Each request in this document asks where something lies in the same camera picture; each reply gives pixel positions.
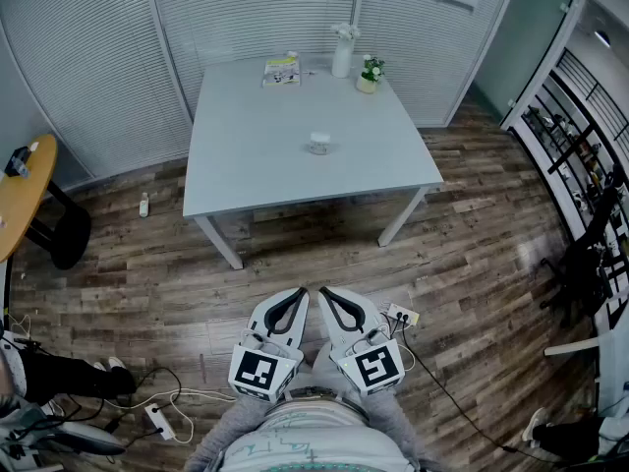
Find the black device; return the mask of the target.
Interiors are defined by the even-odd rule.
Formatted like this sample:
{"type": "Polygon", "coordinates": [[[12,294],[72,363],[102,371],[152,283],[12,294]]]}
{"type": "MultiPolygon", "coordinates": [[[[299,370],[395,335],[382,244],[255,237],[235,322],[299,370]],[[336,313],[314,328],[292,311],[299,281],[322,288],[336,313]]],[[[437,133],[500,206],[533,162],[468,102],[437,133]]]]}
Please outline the black device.
{"type": "Polygon", "coordinates": [[[29,169],[27,163],[31,151],[28,147],[19,147],[15,149],[4,169],[4,173],[7,177],[29,177],[29,169]]]}

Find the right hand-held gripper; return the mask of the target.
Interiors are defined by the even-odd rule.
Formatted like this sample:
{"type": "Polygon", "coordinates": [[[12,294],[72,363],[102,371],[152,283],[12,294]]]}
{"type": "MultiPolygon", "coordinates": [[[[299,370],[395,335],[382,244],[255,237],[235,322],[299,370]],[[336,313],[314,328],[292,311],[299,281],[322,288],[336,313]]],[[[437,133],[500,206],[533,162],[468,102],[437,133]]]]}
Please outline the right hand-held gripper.
{"type": "Polygon", "coordinates": [[[330,358],[360,396],[400,384],[405,377],[400,348],[367,297],[334,286],[321,287],[318,303],[332,343],[330,358]],[[353,339],[352,335],[363,335],[353,339]]]}

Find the white shelf with black rack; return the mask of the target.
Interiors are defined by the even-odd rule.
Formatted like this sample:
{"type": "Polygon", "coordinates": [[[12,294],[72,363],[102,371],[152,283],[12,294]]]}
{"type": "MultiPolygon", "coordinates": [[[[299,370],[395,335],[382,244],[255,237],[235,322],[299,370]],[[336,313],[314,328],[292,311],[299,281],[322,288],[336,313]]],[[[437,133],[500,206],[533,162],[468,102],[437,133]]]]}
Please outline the white shelf with black rack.
{"type": "Polygon", "coordinates": [[[603,231],[612,250],[629,244],[629,117],[564,49],[509,130],[521,141],[573,237],[585,233],[614,165],[626,178],[603,231]]]}

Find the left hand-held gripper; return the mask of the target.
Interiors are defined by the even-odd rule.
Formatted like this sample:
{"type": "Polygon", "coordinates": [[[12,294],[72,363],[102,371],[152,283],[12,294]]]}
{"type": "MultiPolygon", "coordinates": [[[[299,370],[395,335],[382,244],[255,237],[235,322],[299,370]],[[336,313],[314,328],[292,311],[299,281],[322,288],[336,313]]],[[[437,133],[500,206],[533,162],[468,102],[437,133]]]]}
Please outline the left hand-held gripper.
{"type": "Polygon", "coordinates": [[[232,352],[228,383],[235,392],[271,404],[279,401],[303,362],[298,347],[308,309],[305,287],[280,291],[256,305],[249,329],[232,352]],[[274,332],[280,342],[259,332],[274,332]]]}

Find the white ribbed vase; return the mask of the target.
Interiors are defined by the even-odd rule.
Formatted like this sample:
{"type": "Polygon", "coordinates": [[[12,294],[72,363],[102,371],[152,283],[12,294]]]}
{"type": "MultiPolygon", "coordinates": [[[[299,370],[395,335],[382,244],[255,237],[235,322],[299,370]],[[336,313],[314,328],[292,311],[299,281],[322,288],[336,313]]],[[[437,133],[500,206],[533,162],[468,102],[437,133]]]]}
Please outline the white ribbed vase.
{"type": "Polygon", "coordinates": [[[353,59],[354,41],[340,38],[338,40],[333,60],[331,74],[337,79],[347,78],[350,74],[353,59]]]}

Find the person's right forearm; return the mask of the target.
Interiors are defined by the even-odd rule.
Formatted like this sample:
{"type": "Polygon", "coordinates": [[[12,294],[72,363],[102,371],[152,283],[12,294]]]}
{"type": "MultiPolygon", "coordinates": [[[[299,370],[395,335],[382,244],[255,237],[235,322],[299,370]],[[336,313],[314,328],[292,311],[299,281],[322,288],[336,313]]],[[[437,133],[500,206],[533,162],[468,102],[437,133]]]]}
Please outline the person's right forearm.
{"type": "Polygon", "coordinates": [[[402,455],[412,464],[415,472],[428,472],[422,462],[423,449],[415,428],[396,398],[393,388],[384,389],[361,397],[370,424],[392,439],[402,455]]]}

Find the person's left forearm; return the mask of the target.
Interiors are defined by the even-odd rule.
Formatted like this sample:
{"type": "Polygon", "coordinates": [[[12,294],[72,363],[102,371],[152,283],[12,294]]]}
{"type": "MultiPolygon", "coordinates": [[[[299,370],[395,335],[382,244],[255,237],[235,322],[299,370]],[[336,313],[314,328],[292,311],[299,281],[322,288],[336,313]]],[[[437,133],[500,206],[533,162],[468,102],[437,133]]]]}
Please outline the person's left forearm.
{"type": "Polygon", "coordinates": [[[184,465],[183,472],[208,472],[220,467],[227,448],[254,431],[263,421],[270,405],[249,397],[239,398],[197,445],[184,465]]]}

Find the round yellow wooden table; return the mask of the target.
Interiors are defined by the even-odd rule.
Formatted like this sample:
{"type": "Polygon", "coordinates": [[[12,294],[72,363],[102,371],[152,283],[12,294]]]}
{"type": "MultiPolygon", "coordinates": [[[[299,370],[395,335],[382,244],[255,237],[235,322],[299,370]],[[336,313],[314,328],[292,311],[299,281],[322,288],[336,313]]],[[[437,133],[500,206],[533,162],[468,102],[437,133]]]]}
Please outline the round yellow wooden table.
{"type": "Polygon", "coordinates": [[[4,263],[26,236],[55,168],[58,145],[53,135],[37,137],[26,164],[29,177],[0,179],[0,263],[4,263]]]}

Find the grey office chair base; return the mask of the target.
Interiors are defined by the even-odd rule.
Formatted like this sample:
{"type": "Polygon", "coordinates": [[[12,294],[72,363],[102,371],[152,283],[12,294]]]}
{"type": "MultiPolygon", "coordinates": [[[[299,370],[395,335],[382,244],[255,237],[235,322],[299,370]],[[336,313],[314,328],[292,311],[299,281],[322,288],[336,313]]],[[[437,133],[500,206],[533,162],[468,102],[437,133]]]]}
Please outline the grey office chair base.
{"type": "Polygon", "coordinates": [[[41,451],[116,456],[126,446],[108,432],[81,422],[55,421],[36,404],[23,404],[0,418],[0,472],[61,472],[41,451]]]}

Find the white table leg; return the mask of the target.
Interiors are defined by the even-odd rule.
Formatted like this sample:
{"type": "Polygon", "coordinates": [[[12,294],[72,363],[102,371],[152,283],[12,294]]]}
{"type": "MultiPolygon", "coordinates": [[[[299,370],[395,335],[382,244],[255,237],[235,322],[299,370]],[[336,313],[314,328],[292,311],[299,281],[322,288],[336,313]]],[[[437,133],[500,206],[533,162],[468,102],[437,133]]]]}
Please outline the white table leg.
{"type": "Polygon", "coordinates": [[[232,248],[218,223],[212,216],[196,216],[195,222],[233,269],[240,270],[244,268],[242,259],[232,248]]]}
{"type": "Polygon", "coordinates": [[[417,208],[419,203],[424,199],[428,192],[428,187],[422,187],[411,197],[404,208],[389,222],[377,238],[377,244],[380,248],[386,247],[390,244],[393,238],[397,235],[401,227],[408,220],[410,215],[417,208]]]}

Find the green-edged magazine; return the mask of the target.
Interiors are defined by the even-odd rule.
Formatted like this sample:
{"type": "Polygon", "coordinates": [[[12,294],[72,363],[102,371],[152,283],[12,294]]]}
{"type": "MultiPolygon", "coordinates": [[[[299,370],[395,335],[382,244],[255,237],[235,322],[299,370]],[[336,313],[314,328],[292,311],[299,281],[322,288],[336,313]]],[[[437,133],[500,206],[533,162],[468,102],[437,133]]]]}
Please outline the green-edged magazine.
{"type": "Polygon", "coordinates": [[[295,56],[267,60],[264,66],[262,86],[299,85],[301,83],[300,61],[295,56]]]}

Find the green plant with white flowers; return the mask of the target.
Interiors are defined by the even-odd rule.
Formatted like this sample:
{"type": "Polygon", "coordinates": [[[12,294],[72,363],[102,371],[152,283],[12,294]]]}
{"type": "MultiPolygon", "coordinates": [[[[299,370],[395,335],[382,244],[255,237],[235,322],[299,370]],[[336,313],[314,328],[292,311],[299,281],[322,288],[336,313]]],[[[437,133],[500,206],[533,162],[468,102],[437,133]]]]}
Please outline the green plant with white flowers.
{"type": "Polygon", "coordinates": [[[361,77],[366,81],[378,83],[380,78],[383,76],[383,67],[385,65],[385,61],[370,54],[365,54],[363,56],[363,60],[364,65],[361,72],[361,77]]]}

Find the person's white printed shirt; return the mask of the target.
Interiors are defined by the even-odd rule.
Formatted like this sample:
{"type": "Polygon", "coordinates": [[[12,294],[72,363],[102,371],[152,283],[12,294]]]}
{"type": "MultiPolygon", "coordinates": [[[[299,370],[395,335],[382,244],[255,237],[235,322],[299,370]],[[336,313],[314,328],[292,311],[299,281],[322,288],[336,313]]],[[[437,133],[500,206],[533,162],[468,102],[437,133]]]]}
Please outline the person's white printed shirt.
{"type": "Polygon", "coordinates": [[[224,451],[217,472],[416,472],[395,441],[333,402],[275,408],[224,451]]]}

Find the person's belt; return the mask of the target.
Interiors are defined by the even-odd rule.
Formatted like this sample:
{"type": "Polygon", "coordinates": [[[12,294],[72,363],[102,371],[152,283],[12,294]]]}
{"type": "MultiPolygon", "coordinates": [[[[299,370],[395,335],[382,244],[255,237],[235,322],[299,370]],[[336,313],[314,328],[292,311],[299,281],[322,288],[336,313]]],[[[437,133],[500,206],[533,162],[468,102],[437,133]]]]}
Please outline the person's belt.
{"type": "Polygon", "coordinates": [[[321,386],[305,386],[293,389],[287,389],[283,397],[286,401],[293,400],[325,400],[334,401],[346,408],[361,414],[365,418],[368,417],[363,406],[350,398],[345,392],[321,386]]]}

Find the white power strip with plugs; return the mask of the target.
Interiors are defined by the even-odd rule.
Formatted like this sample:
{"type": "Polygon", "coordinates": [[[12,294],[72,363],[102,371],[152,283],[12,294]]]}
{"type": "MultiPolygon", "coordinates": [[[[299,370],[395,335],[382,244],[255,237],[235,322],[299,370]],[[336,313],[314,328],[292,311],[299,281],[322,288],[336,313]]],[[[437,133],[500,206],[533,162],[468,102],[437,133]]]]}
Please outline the white power strip with plugs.
{"type": "Polygon", "coordinates": [[[403,326],[415,326],[420,318],[420,315],[417,312],[394,303],[388,304],[385,314],[390,319],[399,322],[403,326]]]}

